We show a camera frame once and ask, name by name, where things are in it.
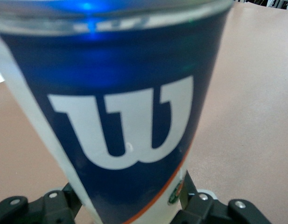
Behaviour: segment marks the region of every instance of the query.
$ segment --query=tabletop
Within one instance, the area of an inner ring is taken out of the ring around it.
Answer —
[[[235,3],[193,143],[197,188],[254,203],[288,224],[288,11]],[[0,201],[29,201],[67,180],[0,83]],[[82,208],[77,224],[90,224]]]

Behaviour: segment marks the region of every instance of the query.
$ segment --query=screw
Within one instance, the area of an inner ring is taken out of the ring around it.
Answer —
[[[203,200],[203,201],[207,201],[208,200],[208,196],[205,195],[205,194],[199,194],[200,198]]]
[[[235,205],[241,209],[244,209],[246,207],[246,205],[241,201],[235,202]]]
[[[50,198],[54,198],[54,197],[56,197],[57,195],[58,195],[58,193],[54,192],[54,193],[51,193],[51,194],[49,195],[49,197],[50,197]]]
[[[10,205],[18,204],[20,201],[20,199],[14,199],[12,202],[10,202]]]

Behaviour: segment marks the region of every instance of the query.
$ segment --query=green logo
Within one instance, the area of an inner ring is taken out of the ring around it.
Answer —
[[[181,193],[181,189],[182,189],[182,186],[183,186],[183,182],[184,182],[184,180],[181,180],[177,184],[177,186],[175,187],[173,193],[171,194],[171,196],[169,198],[169,201],[168,201],[169,205],[175,204],[178,201],[180,193]]]

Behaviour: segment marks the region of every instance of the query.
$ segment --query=wilson logo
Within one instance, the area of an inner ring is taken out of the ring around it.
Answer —
[[[109,153],[95,96],[49,94],[56,112],[66,113],[86,157],[105,169],[125,169],[137,162],[152,163],[170,154],[187,126],[193,98],[193,76],[161,86],[160,104],[169,102],[171,124],[165,141],[152,148],[154,89],[104,96],[107,113],[120,113],[125,153]]]

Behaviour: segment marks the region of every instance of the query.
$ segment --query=clear plastic lid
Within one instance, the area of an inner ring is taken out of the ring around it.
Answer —
[[[0,0],[0,32],[71,35],[147,29],[228,9],[233,0]]]

